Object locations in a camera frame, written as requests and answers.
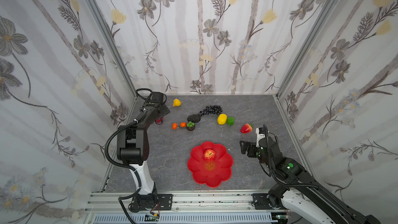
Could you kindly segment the dark red raspberry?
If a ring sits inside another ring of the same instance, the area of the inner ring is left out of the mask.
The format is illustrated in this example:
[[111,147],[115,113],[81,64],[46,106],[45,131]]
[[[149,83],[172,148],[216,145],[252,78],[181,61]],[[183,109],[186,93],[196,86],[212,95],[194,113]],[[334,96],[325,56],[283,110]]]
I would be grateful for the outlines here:
[[156,124],[162,124],[162,123],[163,123],[163,119],[164,119],[164,118],[159,118],[159,119],[156,121]]

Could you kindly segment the red apple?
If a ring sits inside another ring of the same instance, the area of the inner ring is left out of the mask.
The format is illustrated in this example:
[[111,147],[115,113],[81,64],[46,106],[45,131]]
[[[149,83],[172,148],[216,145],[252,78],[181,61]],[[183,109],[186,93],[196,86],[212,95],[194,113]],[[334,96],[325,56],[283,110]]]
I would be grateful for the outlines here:
[[216,157],[216,152],[212,149],[208,149],[204,152],[204,160],[206,162],[213,162]]

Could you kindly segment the red flower-shaped bowl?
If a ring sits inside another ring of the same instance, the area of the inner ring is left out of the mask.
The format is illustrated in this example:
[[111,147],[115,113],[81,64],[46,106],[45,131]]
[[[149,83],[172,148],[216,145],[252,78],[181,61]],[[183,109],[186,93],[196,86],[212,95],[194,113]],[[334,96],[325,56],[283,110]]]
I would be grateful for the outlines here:
[[[208,149],[216,152],[213,162],[204,160],[204,152]],[[232,177],[233,163],[233,157],[227,152],[225,146],[206,141],[200,146],[192,148],[187,167],[197,184],[217,188],[222,182]]]

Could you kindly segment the dark avocado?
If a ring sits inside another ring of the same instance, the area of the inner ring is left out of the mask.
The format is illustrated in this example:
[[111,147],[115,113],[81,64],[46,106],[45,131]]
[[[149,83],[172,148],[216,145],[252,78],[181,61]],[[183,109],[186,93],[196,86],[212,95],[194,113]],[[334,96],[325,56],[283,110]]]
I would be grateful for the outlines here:
[[201,121],[201,116],[199,114],[193,114],[187,118],[187,122],[198,123],[200,121]]

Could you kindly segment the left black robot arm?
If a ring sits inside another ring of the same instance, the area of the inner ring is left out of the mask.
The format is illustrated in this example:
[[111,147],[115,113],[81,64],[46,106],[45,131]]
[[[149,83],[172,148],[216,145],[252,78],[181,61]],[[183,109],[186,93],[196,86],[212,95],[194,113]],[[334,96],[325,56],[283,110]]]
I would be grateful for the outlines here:
[[120,126],[108,138],[104,148],[104,156],[109,163],[130,170],[134,177],[136,191],[118,199],[126,213],[152,210],[160,204],[147,164],[150,153],[147,131],[153,123],[161,121],[170,113],[164,93],[153,92],[147,88],[140,88],[135,92],[144,100],[139,108],[139,115],[130,123]]

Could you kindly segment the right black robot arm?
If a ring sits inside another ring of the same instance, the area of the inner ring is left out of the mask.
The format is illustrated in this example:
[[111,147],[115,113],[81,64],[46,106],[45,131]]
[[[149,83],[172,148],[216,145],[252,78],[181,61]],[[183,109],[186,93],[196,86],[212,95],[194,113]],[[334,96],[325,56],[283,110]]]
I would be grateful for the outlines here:
[[309,171],[285,157],[271,137],[256,143],[240,141],[241,153],[259,161],[263,171],[276,184],[269,190],[272,208],[290,209],[314,224],[378,224],[373,215],[350,207],[320,184]]

